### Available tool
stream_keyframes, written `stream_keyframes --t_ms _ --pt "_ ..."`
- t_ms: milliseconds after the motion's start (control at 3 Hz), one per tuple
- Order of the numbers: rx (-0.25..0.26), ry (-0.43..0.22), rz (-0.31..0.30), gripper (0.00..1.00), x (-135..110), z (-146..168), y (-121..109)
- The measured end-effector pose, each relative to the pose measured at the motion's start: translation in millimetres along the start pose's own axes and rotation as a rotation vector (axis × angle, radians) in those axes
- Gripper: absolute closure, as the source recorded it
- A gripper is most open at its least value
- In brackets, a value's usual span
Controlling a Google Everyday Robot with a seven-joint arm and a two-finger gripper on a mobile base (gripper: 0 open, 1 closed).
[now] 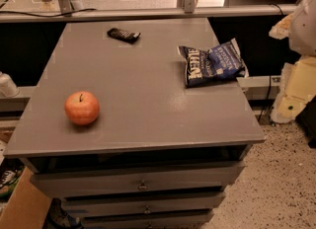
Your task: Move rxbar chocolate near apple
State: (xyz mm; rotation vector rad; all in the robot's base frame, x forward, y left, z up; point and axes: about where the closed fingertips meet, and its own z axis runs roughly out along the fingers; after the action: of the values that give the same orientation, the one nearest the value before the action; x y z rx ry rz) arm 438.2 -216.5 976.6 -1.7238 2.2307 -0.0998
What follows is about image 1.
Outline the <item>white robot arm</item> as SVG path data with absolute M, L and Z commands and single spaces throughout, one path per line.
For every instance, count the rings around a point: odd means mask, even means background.
M 316 55 L 316 0 L 301 0 L 293 13 L 289 47 L 301 55 Z

